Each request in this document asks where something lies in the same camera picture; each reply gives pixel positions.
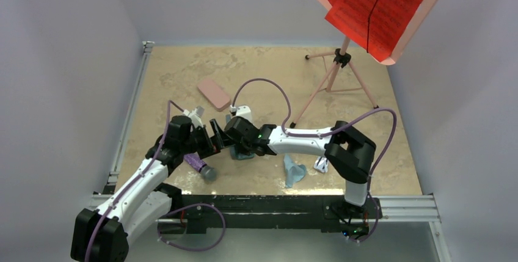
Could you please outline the teal glasses case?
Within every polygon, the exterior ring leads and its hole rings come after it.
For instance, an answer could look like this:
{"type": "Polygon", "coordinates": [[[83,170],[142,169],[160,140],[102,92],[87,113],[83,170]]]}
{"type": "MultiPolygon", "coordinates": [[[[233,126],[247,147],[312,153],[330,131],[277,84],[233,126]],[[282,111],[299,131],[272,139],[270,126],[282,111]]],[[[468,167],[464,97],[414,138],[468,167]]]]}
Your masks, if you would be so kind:
{"type": "Polygon", "coordinates": [[[247,159],[252,159],[254,158],[254,154],[244,154],[244,153],[241,153],[237,150],[236,147],[231,147],[230,148],[230,157],[233,159],[233,160],[237,160],[237,161],[243,161],[243,160],[247,160],[247,159]]]}

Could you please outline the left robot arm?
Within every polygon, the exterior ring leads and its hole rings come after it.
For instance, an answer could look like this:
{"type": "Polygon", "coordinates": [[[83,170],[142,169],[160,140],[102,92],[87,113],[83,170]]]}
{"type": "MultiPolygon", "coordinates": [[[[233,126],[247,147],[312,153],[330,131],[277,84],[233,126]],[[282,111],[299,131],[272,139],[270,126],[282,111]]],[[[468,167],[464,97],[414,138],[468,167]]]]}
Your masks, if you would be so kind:
{"type": "Polygon", "coordinates": [[[157,218],[179,216],[182,202],[176,196],[180,192],[164,184],[166,178],[187,154],[207,158],[235,144],[215,120],[210,123],[213,136],[208,135],[205,126],[194,126],[185,115],[172,117],[132,177],[104,203],[77,215],[71,258],[125,261],[132,244],[157,218]]]}

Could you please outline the pink glasses case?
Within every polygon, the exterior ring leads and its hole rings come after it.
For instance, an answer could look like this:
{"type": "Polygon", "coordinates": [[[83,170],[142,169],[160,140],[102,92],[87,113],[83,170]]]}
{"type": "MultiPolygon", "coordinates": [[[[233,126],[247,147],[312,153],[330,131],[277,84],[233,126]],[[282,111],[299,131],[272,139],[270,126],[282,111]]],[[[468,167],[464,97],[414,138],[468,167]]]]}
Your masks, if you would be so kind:
{"type": "Polygon", "coordinates": [[[230,96],[214,80],[205,78],[197,84],[200,93],[217,111],[223,111],[230,106],[230,96]]]}

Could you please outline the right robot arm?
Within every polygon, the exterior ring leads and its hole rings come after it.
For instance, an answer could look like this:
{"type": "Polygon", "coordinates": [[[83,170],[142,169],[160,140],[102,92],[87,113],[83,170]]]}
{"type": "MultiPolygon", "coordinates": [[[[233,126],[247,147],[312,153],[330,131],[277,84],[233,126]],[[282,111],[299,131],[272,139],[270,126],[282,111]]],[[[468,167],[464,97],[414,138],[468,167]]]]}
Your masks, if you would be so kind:
{"type": "Polygon", "coordinates": [[[326,158],[345,180],[344,212],[358,217],[367,209],[368,177],[376,144],[345,121],[320,129],[283,129],[277,125],[255,127],[243,117],[233,117],[224,134],[243,152],[257,156],[303,154],[326,158]]]}

